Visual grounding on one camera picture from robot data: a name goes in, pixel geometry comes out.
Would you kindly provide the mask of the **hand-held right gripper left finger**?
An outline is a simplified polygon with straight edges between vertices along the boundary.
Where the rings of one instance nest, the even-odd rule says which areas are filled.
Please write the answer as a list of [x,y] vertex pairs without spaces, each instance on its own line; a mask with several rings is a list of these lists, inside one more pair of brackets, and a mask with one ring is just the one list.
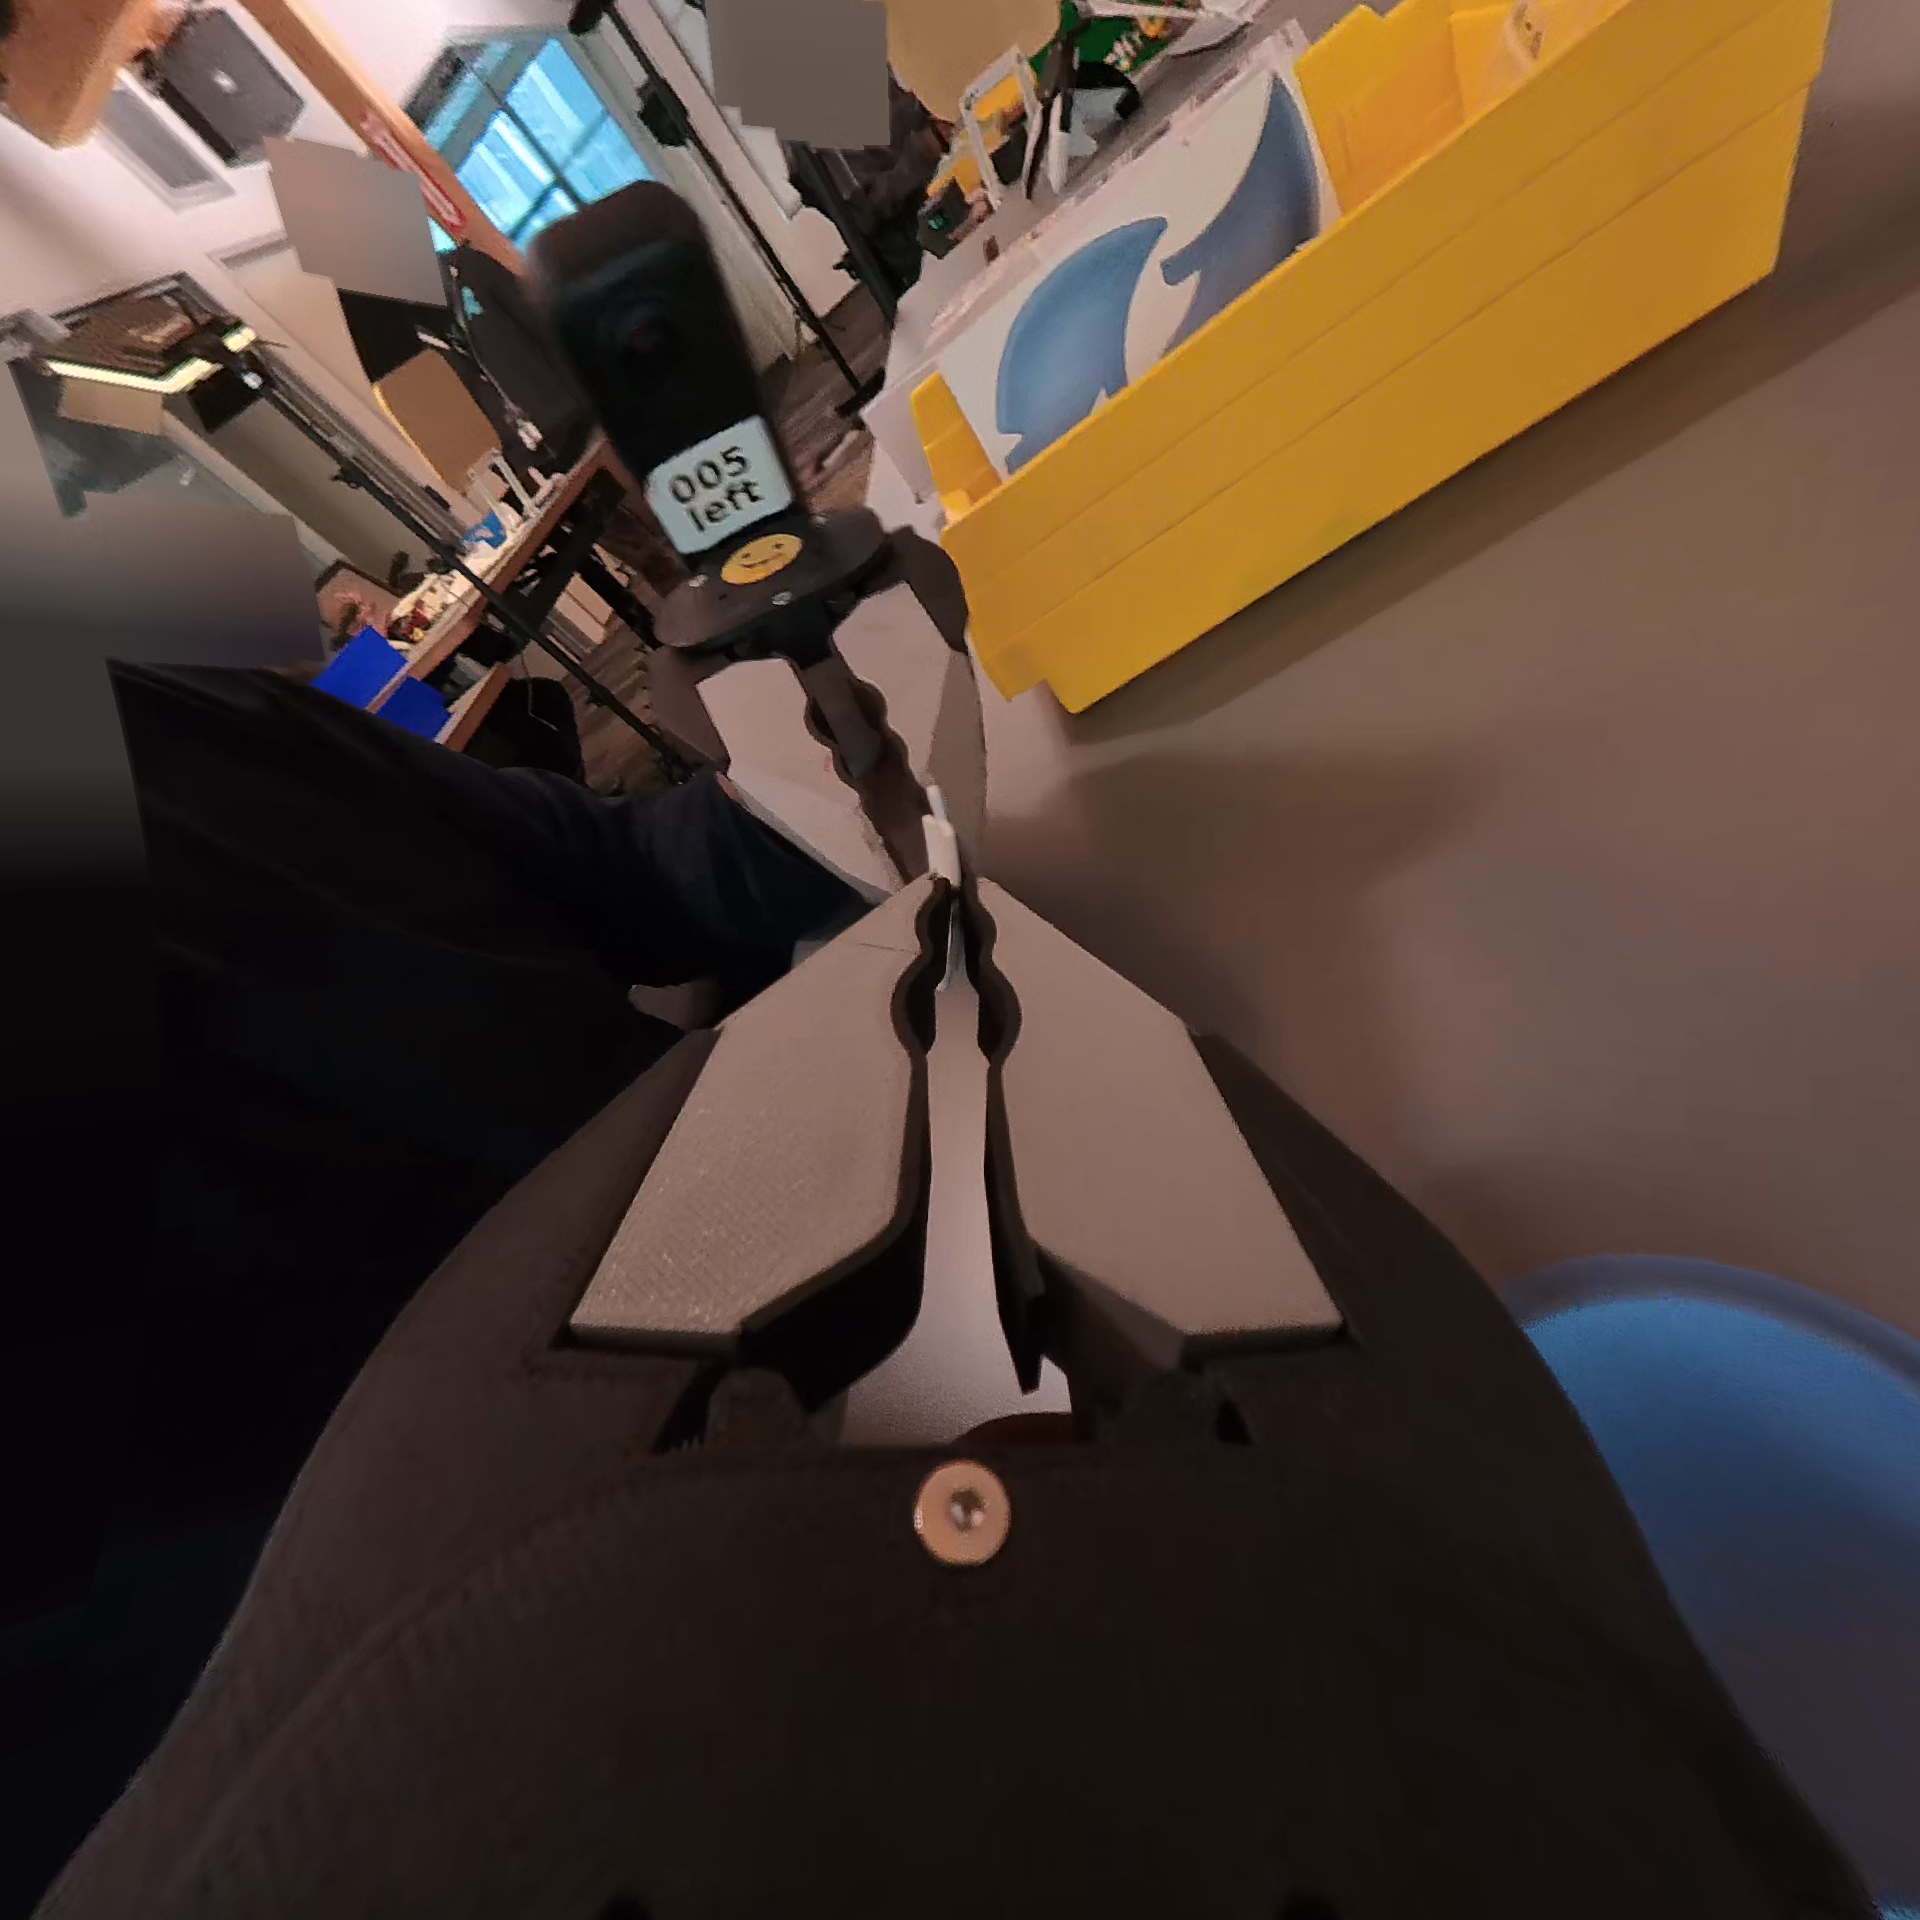
[[927,1034],[954,886],[921,877],[723,1021],[570,1316],[596,1351],[829,1402],[921,1311]]

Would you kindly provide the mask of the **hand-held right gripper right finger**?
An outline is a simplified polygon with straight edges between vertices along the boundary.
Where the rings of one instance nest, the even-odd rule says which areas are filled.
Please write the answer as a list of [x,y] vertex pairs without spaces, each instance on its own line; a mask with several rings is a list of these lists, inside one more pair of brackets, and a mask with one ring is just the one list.
[[991,880],[959,904],[985,1062],[982,1200],[998,1329],[1118,1396],[1145,1376],[1342,1336],[1183,1020]]

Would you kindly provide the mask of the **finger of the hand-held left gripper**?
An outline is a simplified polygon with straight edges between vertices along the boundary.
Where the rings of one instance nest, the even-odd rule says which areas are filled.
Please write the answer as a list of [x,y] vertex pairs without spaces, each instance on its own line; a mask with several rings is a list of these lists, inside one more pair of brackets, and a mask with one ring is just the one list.
[[988,823],[988,740],[957,567],[930,538],[889,530],[887,559],[836,626],[831,649],[925,800],[940,788],[964,870]]
[[927,874],[927,806],[879,694],[831,655],[726,663],[700,686],[726,782],[756,823],[876,904]]

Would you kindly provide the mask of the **person's left forearm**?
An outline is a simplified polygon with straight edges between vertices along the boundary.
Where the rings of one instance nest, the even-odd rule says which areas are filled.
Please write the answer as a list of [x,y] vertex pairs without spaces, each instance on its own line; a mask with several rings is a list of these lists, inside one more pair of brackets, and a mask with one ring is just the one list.
[[458,823],[559,913],[620,986],[700,1002],[703,1023],[868,909],[717,773],[628,797],[465,759],[451,773]]

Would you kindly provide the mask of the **wooden side table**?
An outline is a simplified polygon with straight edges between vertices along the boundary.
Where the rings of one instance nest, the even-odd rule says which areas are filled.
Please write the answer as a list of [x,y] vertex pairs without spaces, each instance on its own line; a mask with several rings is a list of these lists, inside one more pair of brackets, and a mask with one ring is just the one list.
[[444,559],[460,588],[444,591],[426,622],[409,622],[415,598],[405,597],[396,613],[402,638],[363,628],[317,674],[315,687],[415,734],[438,724],[435,737],[460,751],[510,678],[526,676],[530,661],[547,661],[593,708],[669,757],[665,737],[590,668],[612,628],[645,647],[657,639],[634,573],[609,545],[625,502],[612,456],[595,446],[524,517],[497,506],[499,541]]

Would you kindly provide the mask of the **large window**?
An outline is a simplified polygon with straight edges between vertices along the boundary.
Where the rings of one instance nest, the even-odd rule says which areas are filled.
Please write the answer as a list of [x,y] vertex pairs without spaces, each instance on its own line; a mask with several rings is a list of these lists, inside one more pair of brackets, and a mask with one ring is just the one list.
[[572,37],[462,37],[407,110],[468,199],[517,248],[614,192],[654,181]]

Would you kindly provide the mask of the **brown cardboard sheet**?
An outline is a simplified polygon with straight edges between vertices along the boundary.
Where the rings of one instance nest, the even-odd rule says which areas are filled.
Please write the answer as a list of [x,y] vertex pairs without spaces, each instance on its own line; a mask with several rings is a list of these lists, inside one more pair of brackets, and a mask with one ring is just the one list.
[[433,345],[374,380],[372,393],[444,492],[466,495],[474,470],[499,455],[491,418]]

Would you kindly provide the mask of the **black tripod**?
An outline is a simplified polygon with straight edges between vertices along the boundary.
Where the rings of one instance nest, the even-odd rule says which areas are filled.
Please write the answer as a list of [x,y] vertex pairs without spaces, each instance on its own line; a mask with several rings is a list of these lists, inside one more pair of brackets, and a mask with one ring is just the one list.
[[262,398],[303,438],[337,461],[342,484],[377,501],[386,513],[396,517],[426,545],[441,572],[466,583],[466,604],[453,617],[451,628],[441,638],[422,641],[412,654],[409,664],[418,678],[438,672],[474,634],[482,631],[499,632],[511,649],[489,668],[489,690],[500,687],[508,664],[524,650],[540,649],[563,674],[583,687],[595,708],[611,712],[621,727],[634,732],[660,760],[671,782],[692,776],[692,759],[627,706],[612,686],[596,678],[585,661],[577,657],[547,628],[565,584],[585,573],[601,573],[601,567],[593,558],[599,545],[601,526],[606,513],[630,489],[630,477],[603,431],[593,434],[583,458],[567,470],[550,497],[510,538],[499,572],[485,573],[468,564],[460,538],[438,535],[428,518],[315,423],[310,410],[298,401],[289,382],[276,374],[273,358],[262,350],[226,342],[220,357],[253,394]]

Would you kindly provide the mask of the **blue plastic bin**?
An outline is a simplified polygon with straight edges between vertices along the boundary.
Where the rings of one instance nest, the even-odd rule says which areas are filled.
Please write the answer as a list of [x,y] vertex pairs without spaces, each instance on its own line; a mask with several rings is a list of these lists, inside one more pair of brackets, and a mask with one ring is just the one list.
[[310,686],[412,735],[441,740],[451,727],[449,701],[412,672],[407,654],[374,626],[356,628]]

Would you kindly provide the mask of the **white sheet with blue shapes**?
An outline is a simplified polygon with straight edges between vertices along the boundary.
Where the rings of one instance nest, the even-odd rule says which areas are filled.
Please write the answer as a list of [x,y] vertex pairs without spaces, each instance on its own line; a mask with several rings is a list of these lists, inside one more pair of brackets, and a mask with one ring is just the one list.
[[1335,220],[1295,47],[1265,39],[955,294],[932,365],[1012,476]]

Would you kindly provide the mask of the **white plastic stand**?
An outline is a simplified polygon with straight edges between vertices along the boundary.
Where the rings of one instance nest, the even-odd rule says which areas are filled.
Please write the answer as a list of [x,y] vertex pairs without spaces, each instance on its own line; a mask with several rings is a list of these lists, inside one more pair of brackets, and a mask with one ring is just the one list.
[[[1066,56],[1066,66],[1052,80],[1057,56]],[[1086,58],[1073,40],[1053,42],[1044,69],[1035,80],[1030,54],[1012,45],[959,92],[943,176],[966,200],[985,199],[997,207],[1012,190],[1030,199],[1038,185],[1060,194],[1073,165],[1098,150],[1099,133],[1141,106],[1127,72]]]

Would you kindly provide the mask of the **black box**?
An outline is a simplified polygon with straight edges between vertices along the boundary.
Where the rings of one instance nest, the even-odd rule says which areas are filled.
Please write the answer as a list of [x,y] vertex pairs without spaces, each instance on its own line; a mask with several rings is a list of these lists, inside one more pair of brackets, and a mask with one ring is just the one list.
[[303,114],[303,93],[226,7],[187,7],[149,53],[142,74],[226,166],[268,157]]

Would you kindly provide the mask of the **yellow plastic bin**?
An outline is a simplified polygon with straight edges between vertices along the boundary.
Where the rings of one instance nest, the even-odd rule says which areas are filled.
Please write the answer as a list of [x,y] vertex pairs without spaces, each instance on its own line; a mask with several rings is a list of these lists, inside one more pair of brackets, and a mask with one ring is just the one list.
[[915,393],[998,694],[1078,712],[1771,274],[1827,2],[1358,7],[1342,213],[1017,476]]

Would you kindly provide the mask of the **blue rounded plastic object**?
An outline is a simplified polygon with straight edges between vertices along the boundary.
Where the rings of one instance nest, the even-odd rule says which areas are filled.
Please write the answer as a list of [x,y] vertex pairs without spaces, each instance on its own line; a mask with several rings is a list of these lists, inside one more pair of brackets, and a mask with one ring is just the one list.
[[1811,1287],[1589,1254],[1503,1287],[1739,1714],[1917,1912],[1917,1349]]

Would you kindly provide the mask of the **red wall sign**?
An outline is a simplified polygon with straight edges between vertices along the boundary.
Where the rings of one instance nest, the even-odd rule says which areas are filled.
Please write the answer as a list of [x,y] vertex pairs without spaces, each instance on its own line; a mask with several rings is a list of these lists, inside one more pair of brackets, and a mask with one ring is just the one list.
[[372,154],[388,161],[396,170],[413,178],[420,185],[428,217],[453,238],[465,238],[466,217],[460,200],[451,199],[441,181],[433,176],[412,150],[397,138],[396,130],[374,114],[363,117],[358,133]]

